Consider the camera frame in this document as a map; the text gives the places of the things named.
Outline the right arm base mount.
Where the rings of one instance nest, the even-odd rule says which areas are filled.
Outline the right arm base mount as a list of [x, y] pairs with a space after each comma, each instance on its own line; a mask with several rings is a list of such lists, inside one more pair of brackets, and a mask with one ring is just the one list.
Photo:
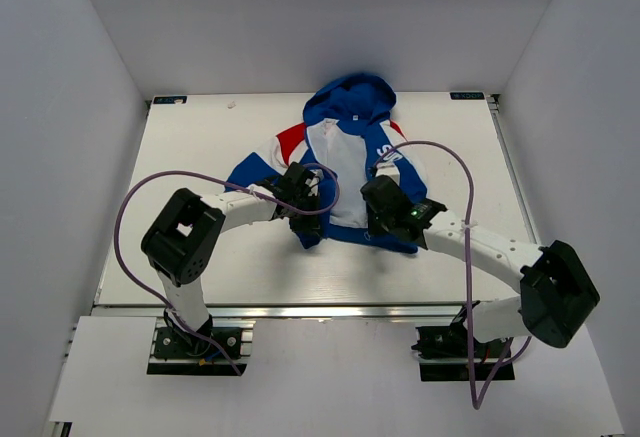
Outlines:
[[[411, 350], [418, 358], [422, 382], [469, 381], [466, 313], [466, 307], [462, 306], [448, 325], [416, 328], [417, 341]], [[473, 363], [477, 381], [486, 380], [505, 344], [505, 339], [488, 343], [474, 340]]]

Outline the blue white red jacket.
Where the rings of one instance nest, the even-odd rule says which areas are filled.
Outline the blue white red jacket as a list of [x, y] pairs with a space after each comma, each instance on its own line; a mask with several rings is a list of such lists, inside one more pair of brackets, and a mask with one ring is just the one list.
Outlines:
[[394, 162], [400, 170], [400, 188], [417, 203], [428, 192], [426, 174], [410, 152], [395, 146], [405, 136], [391, 118], [396, 94], [381, 77], [370, 73], [350, 74], [318, 90], [305, 104], [300, 123], [271, 137], [248, 154], [231, 171], [230, 183], [247, 187], [264, 178], [285, 173], [291, 163], [319, 163], [331, 169], [335, 180], [319, 184], [321, 231], [299, 233], [305, 249], [324, 239], [378, 247], [414, 254], [416, 245], [393, 236], [372, 236], [368, 230], [366, 203], [360, 189], [372, 178], [371, 168]]

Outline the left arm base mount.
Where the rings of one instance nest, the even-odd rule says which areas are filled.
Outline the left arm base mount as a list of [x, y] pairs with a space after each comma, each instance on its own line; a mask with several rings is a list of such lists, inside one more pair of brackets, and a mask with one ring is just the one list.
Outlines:
[[152, 334], [146, 373], [161, 376], [240, 376], [248, 365], [252, 351], [254, 323], [225, 320], [213, 324], [210, 338], [220, 349], [189, 333], [173, 329], [158, 318]]

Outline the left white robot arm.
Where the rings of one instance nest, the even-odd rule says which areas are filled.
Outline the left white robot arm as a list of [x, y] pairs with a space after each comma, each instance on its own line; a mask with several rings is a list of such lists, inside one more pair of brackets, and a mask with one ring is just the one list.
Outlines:
[[202, 197], [187, 188], [174, 192], [145, 233], [141, 250], [162, 282], [169, 323], [180, 328], [177, 344], [199, 356], [211, 344], [212, 319], [204, 302], [201, 276], [219, 237], [258, 222], [290, 218], [300, 231], [320, 230], [317, 172], [292, 164], [283, 175], [246, 189]]

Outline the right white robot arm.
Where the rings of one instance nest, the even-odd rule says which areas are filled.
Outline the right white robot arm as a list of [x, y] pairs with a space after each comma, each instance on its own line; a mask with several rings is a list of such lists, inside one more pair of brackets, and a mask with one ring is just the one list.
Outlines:
[[472, 226], [442, 203], [411, 202], [388, 176], [374, 178], [361, 194], [389, 234], [459, 259], [514, 291], [510, 298], [476, 303], [454, 319], [451, 341], [463, 355], [512, 337], [565, 348], [601, 300], [578, 254], [565, 242], [538, 246]]

